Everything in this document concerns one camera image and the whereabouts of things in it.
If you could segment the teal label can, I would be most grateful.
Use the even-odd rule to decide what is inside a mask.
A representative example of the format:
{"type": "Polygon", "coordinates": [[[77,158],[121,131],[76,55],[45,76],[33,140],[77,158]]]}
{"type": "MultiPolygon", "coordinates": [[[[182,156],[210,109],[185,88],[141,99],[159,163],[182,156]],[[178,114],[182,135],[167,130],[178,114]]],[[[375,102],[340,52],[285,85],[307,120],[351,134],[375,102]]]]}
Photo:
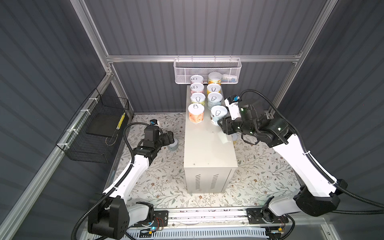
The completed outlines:
{"type": "Polygon", "coordinates": [[[211,110],[214,106],[220,106],[222,104],[223,96],[221,93],[212,92],[207,96],[208,109],[211,110]]]}

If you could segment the yellow label can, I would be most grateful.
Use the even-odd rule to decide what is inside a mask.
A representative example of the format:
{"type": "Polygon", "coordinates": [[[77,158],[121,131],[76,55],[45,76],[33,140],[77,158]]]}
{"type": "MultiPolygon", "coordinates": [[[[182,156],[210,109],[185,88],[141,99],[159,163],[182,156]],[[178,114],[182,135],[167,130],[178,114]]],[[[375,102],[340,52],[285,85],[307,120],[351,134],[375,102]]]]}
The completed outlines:
{"type": "Polygon", "coordinates": [[[191,95],[191,103],[192,104],[201,104],[205,105],[206,96],[203,93],[193,93],[191,95]]]}

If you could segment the pink label can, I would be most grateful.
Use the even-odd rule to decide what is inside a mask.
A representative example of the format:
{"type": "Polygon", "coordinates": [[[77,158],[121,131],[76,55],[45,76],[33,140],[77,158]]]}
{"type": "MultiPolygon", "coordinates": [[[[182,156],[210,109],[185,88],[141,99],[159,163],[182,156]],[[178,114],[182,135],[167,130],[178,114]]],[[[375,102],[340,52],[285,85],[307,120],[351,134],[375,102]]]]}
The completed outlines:
{"type": "Polygon", "coordinates": [[[190,77],[190,82],[191,82],[191,84],[194,84],[194,83],[203,84],[204,78],[201,75],[193,75],[190,77]]]}
{"type": "Polygon", "coordinates": [[[204,89],[205,89],[205,87],[202,83],[193,83],[190,85],[191,94],[203,93],[204,89]]]}

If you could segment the orange label can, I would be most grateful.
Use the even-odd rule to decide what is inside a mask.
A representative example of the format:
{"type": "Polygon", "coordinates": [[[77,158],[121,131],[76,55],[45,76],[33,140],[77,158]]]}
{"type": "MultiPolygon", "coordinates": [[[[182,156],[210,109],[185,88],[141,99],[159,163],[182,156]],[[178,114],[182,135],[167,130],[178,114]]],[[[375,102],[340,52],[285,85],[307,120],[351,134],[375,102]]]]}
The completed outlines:
{"type": "Polygon", "coordinates": [[[211,72],[208,74],[208,84],[221,85],[223,75],[219,72],[211,72]]]}

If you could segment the pink label can front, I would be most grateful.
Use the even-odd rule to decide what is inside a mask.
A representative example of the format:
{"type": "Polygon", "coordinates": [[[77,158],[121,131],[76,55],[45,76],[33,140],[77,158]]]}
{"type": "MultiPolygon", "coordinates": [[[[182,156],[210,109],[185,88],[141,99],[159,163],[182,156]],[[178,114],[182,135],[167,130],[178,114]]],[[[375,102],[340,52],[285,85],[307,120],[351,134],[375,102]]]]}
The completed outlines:
{"type": "Polygon", "coordinates": [[[191,82],[191,84],[194,84],[194,83],[203,84],[204,78],[201,75],[193,75],[190,77],[190,82],[191,82]]]}

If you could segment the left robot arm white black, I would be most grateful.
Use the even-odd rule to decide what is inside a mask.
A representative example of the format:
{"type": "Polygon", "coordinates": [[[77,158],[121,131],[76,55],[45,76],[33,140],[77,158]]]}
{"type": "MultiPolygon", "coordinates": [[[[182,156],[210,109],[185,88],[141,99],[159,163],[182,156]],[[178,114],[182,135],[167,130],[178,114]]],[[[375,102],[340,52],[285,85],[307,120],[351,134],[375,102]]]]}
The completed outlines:
{"type": "Polygon", "coordinates": [[[153,204],[137,202],[127,207],[128,198],[139,178],[150,167],[159,151],[175,143],[172,131],[163,132],[158,125],[143,124],[144,138],[133,148],[127,134],[123,138],[131,154],[131,161],[118,178],[104,190],[102,197],[91,204],[85,214],[87,230],[101,240],[120,240],[128,228],[138,224],[150,224],[154,220],[153,204]]]}

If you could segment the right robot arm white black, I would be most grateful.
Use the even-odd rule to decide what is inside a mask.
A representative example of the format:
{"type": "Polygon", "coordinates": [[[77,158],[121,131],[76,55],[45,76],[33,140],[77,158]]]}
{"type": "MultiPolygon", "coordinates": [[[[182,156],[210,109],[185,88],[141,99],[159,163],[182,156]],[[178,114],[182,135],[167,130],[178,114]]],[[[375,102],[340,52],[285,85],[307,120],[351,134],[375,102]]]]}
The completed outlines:
{"type": "Polygon", "coordinates": [[[226,135],[240,133],[242,136],[257,138],[281,155],[294,172],[304,182],[301,187],[287,195],[270,197],[258,214],[266,223],[273,223],[285,214],[304,212],[318,217],[335,211],[340,204],[339,195],[334,183],[322,175],[322,167],[316,168],[310,161],[310,153],[304,151],[298,133],[283,118],[269,119],[259,101],[242,101],[232,95],[224,100],[230,116],[218,121],[218,125],[226,135]]]}

